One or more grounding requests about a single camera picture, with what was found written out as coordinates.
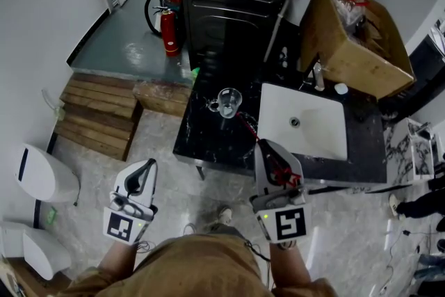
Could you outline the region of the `white marble cabinet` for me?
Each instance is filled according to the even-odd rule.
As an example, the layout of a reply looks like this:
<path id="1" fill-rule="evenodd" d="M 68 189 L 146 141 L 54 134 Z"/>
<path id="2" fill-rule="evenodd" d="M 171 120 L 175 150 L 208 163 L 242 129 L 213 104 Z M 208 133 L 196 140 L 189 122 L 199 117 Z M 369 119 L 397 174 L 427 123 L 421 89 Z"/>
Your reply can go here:
<path id="1" fill-rule="evenodd" d="M 422 124 L 405 118 L 384 131 L 387 183 L 406 186 L 434 178 L 431 140 L 415 133 Z"/>

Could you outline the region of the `white sink basin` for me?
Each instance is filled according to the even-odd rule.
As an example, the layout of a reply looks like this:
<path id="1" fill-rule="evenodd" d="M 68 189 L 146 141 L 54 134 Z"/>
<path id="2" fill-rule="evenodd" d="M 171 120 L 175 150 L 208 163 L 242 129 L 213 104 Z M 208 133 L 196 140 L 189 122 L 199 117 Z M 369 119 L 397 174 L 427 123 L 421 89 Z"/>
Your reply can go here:
<path id="1" fill-rule="evenodd" d="M 257 135 L 293 154 L 348 158 L 343 105 L 298 90 L 262 84 Z"/>

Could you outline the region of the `person's brown clothing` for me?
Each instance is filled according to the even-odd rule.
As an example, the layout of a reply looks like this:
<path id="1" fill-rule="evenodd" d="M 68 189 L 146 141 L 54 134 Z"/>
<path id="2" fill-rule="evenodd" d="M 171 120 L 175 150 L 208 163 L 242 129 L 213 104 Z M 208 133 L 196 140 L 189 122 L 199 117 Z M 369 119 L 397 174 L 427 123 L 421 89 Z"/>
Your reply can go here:
<path id="1" fill-rule="evenodd" d="M 206 234 L 168 239 L 133 273 L 116 280 L 97 267 L 57 297 L 338 297 L 325 279 L 268 289 L 257 261 L 235 227 L 216 223 Z"/>

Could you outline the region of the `clear plastic tube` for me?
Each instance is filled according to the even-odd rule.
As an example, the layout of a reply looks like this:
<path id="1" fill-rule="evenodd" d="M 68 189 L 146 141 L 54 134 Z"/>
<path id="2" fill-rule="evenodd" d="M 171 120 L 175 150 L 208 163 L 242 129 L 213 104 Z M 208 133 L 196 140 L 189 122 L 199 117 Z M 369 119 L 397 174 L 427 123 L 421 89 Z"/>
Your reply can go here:
<path id="1" fill-rule="evenodd" d="M 63 121 L 65 118 L 65 109 L 64 103 L 62 101 L 58 101 L 56 104 L 49 96 L 49 93 L 45 88 L 41 90 L 41 94 L 46 105 L 53 111 L 55 119 L 57 121 Z"/>

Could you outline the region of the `black marble vanity table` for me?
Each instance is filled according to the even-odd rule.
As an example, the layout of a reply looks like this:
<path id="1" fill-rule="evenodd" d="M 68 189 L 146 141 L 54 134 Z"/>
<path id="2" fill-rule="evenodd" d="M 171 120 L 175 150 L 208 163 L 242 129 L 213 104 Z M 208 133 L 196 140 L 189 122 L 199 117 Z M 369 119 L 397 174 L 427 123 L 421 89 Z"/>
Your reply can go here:
<path id="1" fill-rule="evenodd" d="M 259 117 L 262 82 L 269 82 L 343 105 L 346 119 L 348 158 L 345 161 L 311 158 L 299 154 L 306 180 L 328 186 L 377 186 L 387 183 L 387 159 L 382 119 L 376 99 L 350 89 L 339 95 L 332 81 L 318 92 L 301 84 L 299 72 L 278 75 L 259 68 L 249 74 L 202 68 L 197 76 L 173 148 L 182 162 L 194 166 L 252 175 L 254 136 L 246 127 L 256 126 Z M 242 94 L 241 118 L 224 119 L 209 110 L 209 102 L 223 88 L 233 87 Z"/>

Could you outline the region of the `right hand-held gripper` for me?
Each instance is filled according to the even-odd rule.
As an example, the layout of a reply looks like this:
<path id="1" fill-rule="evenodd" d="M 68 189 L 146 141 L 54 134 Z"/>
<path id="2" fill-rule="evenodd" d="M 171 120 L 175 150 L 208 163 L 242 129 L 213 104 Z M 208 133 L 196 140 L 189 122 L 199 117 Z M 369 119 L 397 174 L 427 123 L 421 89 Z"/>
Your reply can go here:
<path id="1" fill-rule="evenodd" d="M 311 206 L 306 201 L 299 160 L 274 141 L 259 140 L 254 147 L 257 194 L 250 204 L 269 243 L 285 246 L 311 228 Z"/>

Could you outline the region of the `large cardboard box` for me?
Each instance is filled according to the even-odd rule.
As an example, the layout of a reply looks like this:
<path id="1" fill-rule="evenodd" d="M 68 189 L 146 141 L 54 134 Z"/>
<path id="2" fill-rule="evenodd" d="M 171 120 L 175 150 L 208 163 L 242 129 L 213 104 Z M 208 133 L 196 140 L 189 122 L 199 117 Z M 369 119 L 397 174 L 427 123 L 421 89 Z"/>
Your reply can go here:
<path id="1" fill-rule="evenodd" d="M 411 86 L 415 75 L 387 9 L 377 1 L 365 1 L 369 41 L 347 33 L 334 0 L 310 1 L 300 23 L 300 68 L 312 69 L 318 58 L 326 79 L 382 99 Z"/>

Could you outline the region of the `person's right shoe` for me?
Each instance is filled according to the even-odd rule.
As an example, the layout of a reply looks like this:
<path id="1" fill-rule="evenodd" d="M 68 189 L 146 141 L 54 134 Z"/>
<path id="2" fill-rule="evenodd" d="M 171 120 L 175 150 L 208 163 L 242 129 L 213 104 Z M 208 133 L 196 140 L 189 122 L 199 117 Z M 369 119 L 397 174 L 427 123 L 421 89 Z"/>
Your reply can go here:
<path id="1" fill-rule="evenodd" d="M 230 226 L 232 222 L 233 211 L 230 207 L 223 207 L 218 214 L 218 223 Z"/>

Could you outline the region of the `black ribbed cabinet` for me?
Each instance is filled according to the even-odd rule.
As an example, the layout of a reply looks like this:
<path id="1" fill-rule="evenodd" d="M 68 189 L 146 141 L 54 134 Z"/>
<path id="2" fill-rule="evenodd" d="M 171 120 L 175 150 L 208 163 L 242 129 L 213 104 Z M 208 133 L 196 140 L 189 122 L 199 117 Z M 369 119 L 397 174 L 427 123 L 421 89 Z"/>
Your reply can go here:
<path id="1" fill-rule="evenodd" d="M 286 0 L 183 0 L 191 69 L 260 63 Z"/>

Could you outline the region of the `wooden steps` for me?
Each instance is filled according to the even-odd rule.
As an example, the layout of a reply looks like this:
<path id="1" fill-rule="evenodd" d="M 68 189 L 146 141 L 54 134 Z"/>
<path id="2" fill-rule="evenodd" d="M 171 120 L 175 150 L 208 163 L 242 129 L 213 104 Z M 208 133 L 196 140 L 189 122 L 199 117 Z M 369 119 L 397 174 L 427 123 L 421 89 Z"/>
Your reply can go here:
<path id="1" fill-rule="evenodd" d="M 126 161 L 143 112 L 135 81 L 74 73 L 60 100 L 65 115 L 54 132 L 90 150 Z"/>

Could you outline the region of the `red-handled spoon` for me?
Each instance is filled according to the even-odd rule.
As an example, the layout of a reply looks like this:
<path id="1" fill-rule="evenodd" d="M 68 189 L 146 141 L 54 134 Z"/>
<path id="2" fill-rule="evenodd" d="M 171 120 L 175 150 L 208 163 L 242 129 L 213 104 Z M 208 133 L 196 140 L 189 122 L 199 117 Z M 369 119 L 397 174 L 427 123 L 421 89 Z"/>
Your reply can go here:
<path id="1" fill-rule="evenodd" d="M 265 138 L 258 137 L 257 133 L 254 131 L 252 126 L 246 122 L 246 120 L 243 118 L 243 116 L 240 113 L 237 113 L 236 117 L 243 123 L 243 125 L 248 129 L 248 131 L 254 136 L 255 144 L 259 140 L 266 140 Z"/>

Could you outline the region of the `clear plastic bag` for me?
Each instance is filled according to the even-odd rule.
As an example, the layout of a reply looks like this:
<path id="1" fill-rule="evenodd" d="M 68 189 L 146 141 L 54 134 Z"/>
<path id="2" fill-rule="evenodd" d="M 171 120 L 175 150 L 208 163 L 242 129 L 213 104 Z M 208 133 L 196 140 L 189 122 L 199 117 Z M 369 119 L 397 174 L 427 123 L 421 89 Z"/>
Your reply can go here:
<path id="1" fill-rule="evenodd" d="M 363 6 L 359 6 L 353 0 L 332 0 L 338 12 L 343 27 L 353 28 L 364 17 L 365 10 Z"/>

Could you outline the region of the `metal faucet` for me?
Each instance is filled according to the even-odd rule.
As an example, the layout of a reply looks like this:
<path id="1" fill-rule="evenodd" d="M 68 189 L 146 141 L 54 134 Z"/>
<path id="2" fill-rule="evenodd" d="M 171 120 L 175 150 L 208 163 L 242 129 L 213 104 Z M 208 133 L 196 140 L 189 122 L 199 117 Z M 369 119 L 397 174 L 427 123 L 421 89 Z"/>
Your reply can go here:
<path id="1" fill-rule="evenodd" d="M 323 71 L 319 60 L 314 63 L 314 66 L 311 69 L 305 72 L 303 83 L 311 86 L 319 92 L 323 92 L 325 90 Z"/>

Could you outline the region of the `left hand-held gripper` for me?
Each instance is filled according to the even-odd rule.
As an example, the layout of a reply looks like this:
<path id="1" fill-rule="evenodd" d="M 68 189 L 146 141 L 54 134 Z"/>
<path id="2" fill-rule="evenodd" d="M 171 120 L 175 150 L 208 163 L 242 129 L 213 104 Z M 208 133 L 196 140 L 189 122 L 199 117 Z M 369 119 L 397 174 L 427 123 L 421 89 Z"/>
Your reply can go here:
<path id="1" fill-rule="evenodd" d="M 105 236 L 129 246 L 141 240 L 158 211 L 152 204 L 157 173 L 155 159 L 132 163 L 118 173 L 114 184 L 116 192 L 111 192 L 111 203 L 104 208 Z"/>

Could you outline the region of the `clear glass mug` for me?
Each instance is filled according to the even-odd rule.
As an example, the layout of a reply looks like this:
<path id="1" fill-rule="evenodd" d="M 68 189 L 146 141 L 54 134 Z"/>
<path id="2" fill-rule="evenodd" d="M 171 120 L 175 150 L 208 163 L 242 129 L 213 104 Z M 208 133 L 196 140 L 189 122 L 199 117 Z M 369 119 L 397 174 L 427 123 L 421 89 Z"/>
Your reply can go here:
<path id="1" fill-rule="evenodd" d="M 207 107 L 214 113 L 219 113 L 225 119 L 233 118 L 243 101 L 242 94 L 235 88 L 224 88 L 217 98 L 211 100 Z"/>

